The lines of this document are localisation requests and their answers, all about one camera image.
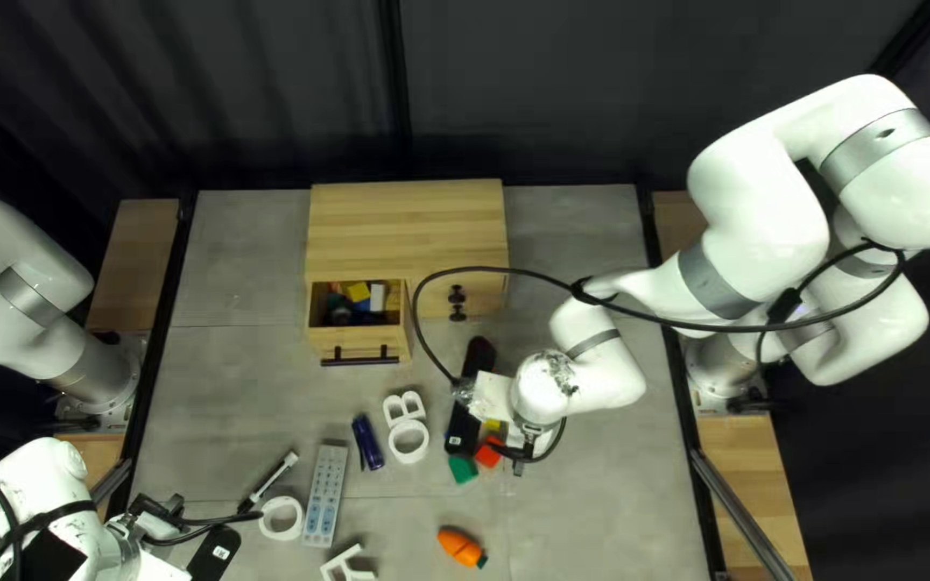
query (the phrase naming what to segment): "dark background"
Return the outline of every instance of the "dark background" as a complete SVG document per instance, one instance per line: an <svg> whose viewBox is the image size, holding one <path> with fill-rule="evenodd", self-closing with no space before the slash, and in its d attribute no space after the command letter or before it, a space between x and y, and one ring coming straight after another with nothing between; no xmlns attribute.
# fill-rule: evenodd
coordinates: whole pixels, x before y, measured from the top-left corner
<svg viewBox="0 0 930 581"><path fill-rule="evenodd" d="M930 35L895 74L930 120ZM930 311L930 251L907 267ZM813 577L930 578L930 325L896 357L830 388L768 375Z"/></svg>
<svg viewBox="0 0 930 581"><path fill-rule="evenodd" d="M730 128L871 67L930 119L930 1L0 0L0 199L96 273L126 197L683 188ZM930 252L910 275L930 306ZM930 329L840 388L772 378L815 576L930 573ZM0 368L0 457L51 395Z"/></svg>

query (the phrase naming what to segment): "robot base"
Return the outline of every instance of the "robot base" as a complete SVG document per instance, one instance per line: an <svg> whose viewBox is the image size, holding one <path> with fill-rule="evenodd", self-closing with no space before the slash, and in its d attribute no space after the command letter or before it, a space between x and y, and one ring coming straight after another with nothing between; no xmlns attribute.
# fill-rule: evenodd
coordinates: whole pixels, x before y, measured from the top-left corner
<svg viewBox="0 0 930 581"><path fill-rule="evenodd" d="M135 406L138 377L142 371L142 362L146 354L147 335L145 333L122 334L120 343L108 346L111 350L121 350L128 363L130 375L124 389L106 403L92 404L71 395L63 395L56 404L57 419L64 422L81 422L88 417L96 417L99 427L87 430L92 433L124 433L127 429L131 410Z"/></svg>
<svg viewBox="0 0 930 581"><path fill-rule="evenodd" d="M736 350L723 334L700 341L685 341L684 365L695 416L765 414L761 402L766 382L756 372L756 362Z"/></svg>

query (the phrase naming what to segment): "black knob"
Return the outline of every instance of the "black knob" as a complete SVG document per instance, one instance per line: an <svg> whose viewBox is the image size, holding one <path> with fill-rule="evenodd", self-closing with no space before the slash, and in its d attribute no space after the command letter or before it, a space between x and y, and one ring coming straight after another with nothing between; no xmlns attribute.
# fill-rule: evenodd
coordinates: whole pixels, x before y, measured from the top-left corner
<svg viewBox="0 0 930 581"><path fill-rule="evenodd" d="M455 312L450 314L450 320L455 323L461 323L468 318L468 315L462 312L461 305L455 305Z"/></svg>
<svg viewBox="0 0 930 581"><path fill-rule="evenodd" d="M450 294L447 295L447 302L452 305L460 305L465 302L465 295L462 294L461 284L455 284L450 288Z"/></svg>

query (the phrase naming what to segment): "open drawer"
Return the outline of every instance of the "open drawer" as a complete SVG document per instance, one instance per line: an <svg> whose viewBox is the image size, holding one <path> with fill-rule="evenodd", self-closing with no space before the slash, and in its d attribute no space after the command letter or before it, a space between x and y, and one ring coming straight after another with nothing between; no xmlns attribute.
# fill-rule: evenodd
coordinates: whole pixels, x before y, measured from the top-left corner
<svg viewBox="0 0 930 581"><path fill-rule="evenodd" d="M349 284L356 281L338 281ZM326 317L331 281L308 284L307 338L322 366L399 363L411 360L410 309L404 280L382 280L384 311L367 324L332 324Z"/></svg>

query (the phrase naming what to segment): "green block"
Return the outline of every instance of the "green block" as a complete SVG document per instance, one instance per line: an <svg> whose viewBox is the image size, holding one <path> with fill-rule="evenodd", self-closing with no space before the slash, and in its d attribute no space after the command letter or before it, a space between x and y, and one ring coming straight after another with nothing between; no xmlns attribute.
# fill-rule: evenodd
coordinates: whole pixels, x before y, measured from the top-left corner
<svg viewBox="0 0 930 581"><path fill-rule="evenodd" d="M455 482L458 484L465 484L480 473L480 470L475 467L475 462L472 461L472 458L450 456L447 458L447 465L450 466L450 473L455 476Z"/></svg>

